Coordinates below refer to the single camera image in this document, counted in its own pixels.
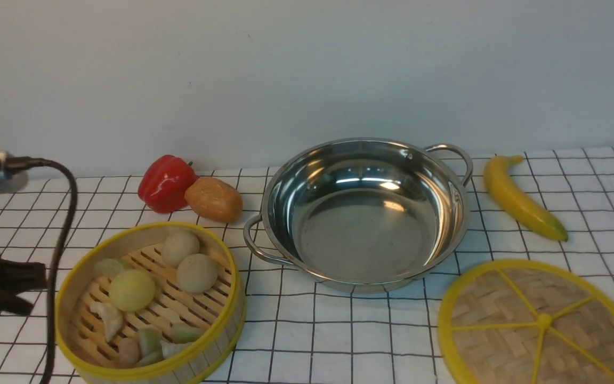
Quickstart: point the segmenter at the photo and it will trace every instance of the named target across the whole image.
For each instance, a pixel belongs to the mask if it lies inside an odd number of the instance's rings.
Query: yellow ball
[[[123,312],[144,309],[155,296],[156,282],[143,270],[126,270],[110,283],[110,303]]]

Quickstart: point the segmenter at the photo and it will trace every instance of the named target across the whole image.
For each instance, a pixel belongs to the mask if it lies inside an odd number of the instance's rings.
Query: yellow plastic spokes
[[[544,350],[544,333],[545,328],[539,328],[539,338],[537,338],[537,354],[534,355],[534,367],[532,370],[532,384],[537,382],[537,374],[539,374],[539,365],[542,363],[542,351]]]
[[[557,318],[560,318],[561,316],[565,315],[566,313],[572,311],[573,309],[577,309],[580,308],[581,306],[583,306],[584,304],[589,303],[591,300],[593,300],[594,297],[587,297],[586,299],[581,299],[580,301],[577,301],[577,303],[572,303],[569,306],[561,309],[560,311],[558,311],[558,313],[553,315],[553,320],[556,320]]]
[[[534,315],[534,318],[537,318],[539,316],[539,313],[537,312],[536,309],[534,309],[534,307],[529,302],[529,300],[527,300],[527,297],[525,297],[524,294],[522,294],[521,290],[516,286],[513,280],[511,280],[510,277],[506,276],[506,274],[502,271],[501,268],[497,268],[497,272],[502,276],[502,278],[504,278],[504,280],[511,287],[511,289],[513,289],[513,291],[516,292],[518,297],[520,297],[522,302],[527,306],[527,309],[529,309],[529,311],[532,312],[532,314]]]
[[[599,360],[597,360],[594,356],[590,355],[586,350],[584,350],[584,349],[580,348],[580,346],[576,345],[572,340],[566,338],[563,335],[563,333],[558,332],[554,328],[551,328],[549,331],[551,331],[551,333],[553,333],[554,335],[558,336],[558,338],[560,338],[560,340],[563,340],[563,342],[567,343],[567,345],[570,345],[570,347],[572,347],[574,350],[576,350],[577,352],[581,353],[584,357],[589,359],[592,363],[594,363],[594,365],[596,365],[597,367],[602,369],[607,374],[611,375],[612,378],[614,379],[614,372],[612,372],[610,369],[608,369],[608,367],[603,365],[603,363],[599,362]]]
[[[477,325],[461,325],[453,326],[452,331],[470,331],[470,330],[494,330],[496,328],[527,328],[529,326],[538,326],[537,323],[504,323],[504,324],[477,324]]]

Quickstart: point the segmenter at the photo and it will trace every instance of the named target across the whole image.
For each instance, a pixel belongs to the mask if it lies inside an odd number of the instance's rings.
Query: bamboo steamer lid
[[[475,267],[446,293],[438,324],[458,384],[614,383],[614,302],[558,267]]]

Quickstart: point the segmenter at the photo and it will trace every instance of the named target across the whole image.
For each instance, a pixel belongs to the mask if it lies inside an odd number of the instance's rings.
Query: red bell pepper
[[[196,180],[198,175],[190,163],[164,155],[146,170],[139,184],[139,199],[156,213],[174,212],[186,205],[183,195]]]

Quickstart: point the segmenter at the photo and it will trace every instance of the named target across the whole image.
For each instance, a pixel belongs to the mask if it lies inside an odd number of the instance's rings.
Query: white grid tablecloth
[[[275,168],[209,173],[237,187],[244,214],[228,226],[183,209],[155,214],[136,196],[141,177],[78,178],[78,213],[59,281],[100,241],[151,221],[187,221],[210,228],[236,257],[246,284],[248,316],[237,349],[207,382],[231,383],[434,383],[453,382],[437,342],[437,311],[458,275],[501,258],[547,262],[581,275],[614,300],[614,148],[526,153],[514,179],[555,212],[570,234],[546,241],[522,229],[490,200],[482,183],[487,158],[475,158],[468,185],[471,217],[453,256],[423,280],[388,294],[350,296],[315,284],[288,267],[251,258],[242,227],[258,214]],[[463,163],[446,160],[456,172]],[[17,194],[0,195],[0,251],[15,261],[48,263],[68,206],[65,180],[35,180]],[[262,229],[260,246],[271,247]],[[0,317],[0,384],[37,382],[45,340],[43,292],[22,295],[33,315]],[[53,383],[82,380],[60,353]]]

